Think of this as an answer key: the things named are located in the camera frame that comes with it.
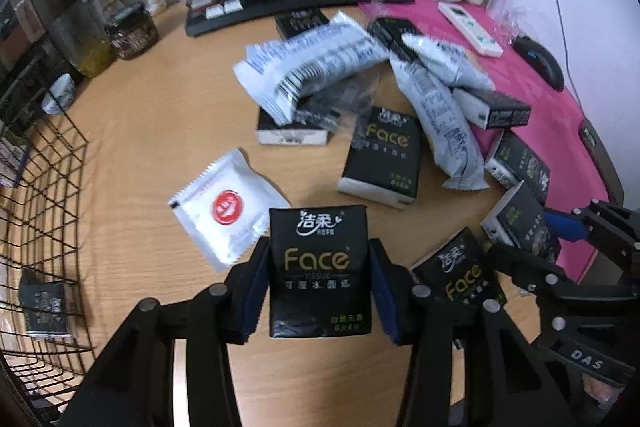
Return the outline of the blue white ceramic bowl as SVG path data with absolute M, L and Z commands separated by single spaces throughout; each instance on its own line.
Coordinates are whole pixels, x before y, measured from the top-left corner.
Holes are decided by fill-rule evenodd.
M 58 77 L 44 95 L 41 108 L 50 116 L 58 116 L 67 112 L 76 96 L 76 84 L 72 76 L 66 72 Z

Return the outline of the white wet wipe pack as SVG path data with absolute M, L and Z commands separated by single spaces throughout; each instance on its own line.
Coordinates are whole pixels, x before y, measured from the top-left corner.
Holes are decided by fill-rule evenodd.
M 430 143 L 435 165 L 448 180 L 443 188 L 456 191 L 483 191 L 484 159 L 475 136 L 448 88 L 417 62 L 390 58 L 399 91 L 405 95 Z
M 240 85 L 279 126 L 292 124 L 299 101 L 386 61 L 388 51 L 340 11 L 291 39 L 252 44 L 233 66 Z
M 472 63 L 464 46 L 413 34 L 403 34 L 401 41 L 449 88 L 496 90 L 486 72 Z

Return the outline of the dark glass jar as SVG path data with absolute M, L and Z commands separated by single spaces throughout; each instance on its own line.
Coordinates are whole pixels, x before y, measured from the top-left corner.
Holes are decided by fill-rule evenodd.
M 105 21 L 104 31 L 116 55 L 123 61 L 130 61 L 151 49 L 160 38 L 151 13 L 140 1 L 111 15 Z

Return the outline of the white remote control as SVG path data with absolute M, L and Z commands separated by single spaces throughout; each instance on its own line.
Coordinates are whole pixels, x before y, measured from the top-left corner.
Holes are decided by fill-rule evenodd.
M 461 5 L 439 1 L 437 9 L 481 56 L 502 57 L 503 48 L 495 38 Z

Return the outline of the white sachet red circle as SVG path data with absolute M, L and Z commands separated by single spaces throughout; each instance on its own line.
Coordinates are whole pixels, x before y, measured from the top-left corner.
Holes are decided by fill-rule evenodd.
M 212 267 L 234 265 L 269 228 L 269 210 L 290 204 L 235 148 L 217 158 L 168 200 L 168 206 Z

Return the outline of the black tissue pack in basket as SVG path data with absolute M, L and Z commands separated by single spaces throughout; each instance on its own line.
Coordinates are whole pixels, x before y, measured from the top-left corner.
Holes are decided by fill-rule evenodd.
M 26 334 L 36 338 L 73 338 L 75 303 L 72 286 L 63 281 L 45 282 L 31 269 L 23 269 L 18 300 Z

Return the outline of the yellow contents glass jar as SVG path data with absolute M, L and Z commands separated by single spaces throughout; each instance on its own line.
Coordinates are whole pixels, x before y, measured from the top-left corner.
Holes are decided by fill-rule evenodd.
M 53 21 L 49 32 L 66 60 L 87 78 L 99 76 L 116 60 L 101 17 L 91 4 L 75 2 Z

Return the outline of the black white small box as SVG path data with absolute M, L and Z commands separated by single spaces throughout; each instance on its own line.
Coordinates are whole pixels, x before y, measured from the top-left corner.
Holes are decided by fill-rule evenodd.
M 527 126 L 532 108 L 499 91 L 454 88 L 452 97 L 471 124 L 483 130 Z
M 256 138 L 260 145 L 272 146 L 325 146 L 329 131 L 314 124 L 287 124 L 277 126 L 265 109 L 258 109 Z

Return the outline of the black computer mouse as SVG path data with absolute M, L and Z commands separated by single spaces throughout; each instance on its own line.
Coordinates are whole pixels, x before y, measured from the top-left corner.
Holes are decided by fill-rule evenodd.
M 512 41 L 514 51 L 556 92 L 565 87 L 562 69 L 552 53 L 535 40 L 517 36 Z

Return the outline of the pink desk mat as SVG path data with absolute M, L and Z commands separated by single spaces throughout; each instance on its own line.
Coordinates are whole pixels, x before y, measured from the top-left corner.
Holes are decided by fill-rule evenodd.
M 434 0 L 414 0 L 411 4 L 370 2 L 359 7 L 368 20 L 379 16 L 406 18 L 424 35 L 469 45 L 439 12 Z M 528 124 L 516 127 L 514 132 L 550 169 L 547 206 L 569 212 L 588 206 L 593 199 L 606 202 L 604 182 L 579 136 L 585 117 L 570 91 L 553 90 L 510 46 L 505 46 L 498 58 L 476 53 L 471 56 L 498 91 L 530 106 Z

